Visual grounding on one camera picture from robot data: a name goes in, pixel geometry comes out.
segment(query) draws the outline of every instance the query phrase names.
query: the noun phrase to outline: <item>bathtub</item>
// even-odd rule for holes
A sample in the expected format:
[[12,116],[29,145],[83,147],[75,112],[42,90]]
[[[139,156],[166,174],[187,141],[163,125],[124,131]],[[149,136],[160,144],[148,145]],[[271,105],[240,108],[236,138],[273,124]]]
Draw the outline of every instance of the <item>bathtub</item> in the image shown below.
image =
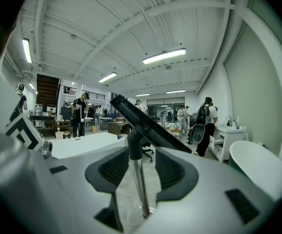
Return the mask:
[[229,165],[249,177],[274,201],[282,199],[282,161],[266,148],[237,141],[230,147]]

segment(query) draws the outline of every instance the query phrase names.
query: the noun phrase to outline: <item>staircase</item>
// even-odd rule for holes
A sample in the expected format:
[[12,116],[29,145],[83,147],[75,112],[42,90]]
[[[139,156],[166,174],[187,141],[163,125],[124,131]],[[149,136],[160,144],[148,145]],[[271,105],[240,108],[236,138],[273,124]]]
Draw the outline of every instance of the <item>staircase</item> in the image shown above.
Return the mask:
[[56,107],[60,91],[60,79],[37,75],[37,104]]

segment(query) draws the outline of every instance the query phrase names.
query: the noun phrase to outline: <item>backpack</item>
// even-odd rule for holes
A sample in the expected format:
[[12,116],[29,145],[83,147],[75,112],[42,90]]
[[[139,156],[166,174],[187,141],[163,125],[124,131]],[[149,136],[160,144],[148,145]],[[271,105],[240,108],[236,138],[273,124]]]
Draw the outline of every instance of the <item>backpack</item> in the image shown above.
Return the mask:
[[208,106],[204,104],[200,106],[195,115],[195,124],[206,126],[210,122],[210,111]]

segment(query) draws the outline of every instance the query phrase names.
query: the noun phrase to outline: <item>ceiling light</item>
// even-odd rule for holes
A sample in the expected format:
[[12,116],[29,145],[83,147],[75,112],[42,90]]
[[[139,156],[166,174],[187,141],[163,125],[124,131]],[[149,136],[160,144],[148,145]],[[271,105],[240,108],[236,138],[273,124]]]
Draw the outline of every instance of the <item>ceiling light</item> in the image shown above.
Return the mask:
[[100,83],[105,82],[106,80],[109,80],[110,78],[113,78],[117,74],[115,72],[109,74],[107,77],[104,77],[103,79],[99,80]]
[[30,55],[30,49],[29,49],[29,40],[24,38],[22,40],[22,43],[23,43],[23,48],[24,48],[26,60],[27,60],[28,63],[32,63],[32,57]]
[[149,96],[150,94],[136,95],[136,97]]
[[171,58],[171,57],[176,57],[176,56],[182,56],[186,54],[186,49],[182,48],[182,49],[176,49],[176,50],[172,50],[172,51],[168,51],[168,52],[164,52],[158,55],[154,55],[148,58],[143,59],[143,63],[144,64],[149,64],[158,60],[163,60],[163,59],[167,59],[167,58]]
[[166,92],[166,94],[175,94],[175,93],[181,93],[181,92],[185,92],[185,90],[169,91],[169,92]]
[[29,83],[28,84],[32,89],[35,89],[35,87],[33,86],[33,84]]

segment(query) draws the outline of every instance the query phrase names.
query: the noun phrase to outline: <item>cabinet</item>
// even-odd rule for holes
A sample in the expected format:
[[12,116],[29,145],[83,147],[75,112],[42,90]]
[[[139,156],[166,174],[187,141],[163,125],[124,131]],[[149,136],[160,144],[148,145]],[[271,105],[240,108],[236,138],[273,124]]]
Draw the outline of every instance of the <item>cabinet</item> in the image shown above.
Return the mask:
[[230,126],[219,125],[215,127],[214,136],[210,136],[209,149],[220,162],[229,159],[230,146],[245,139],[246,130],[234,129]]

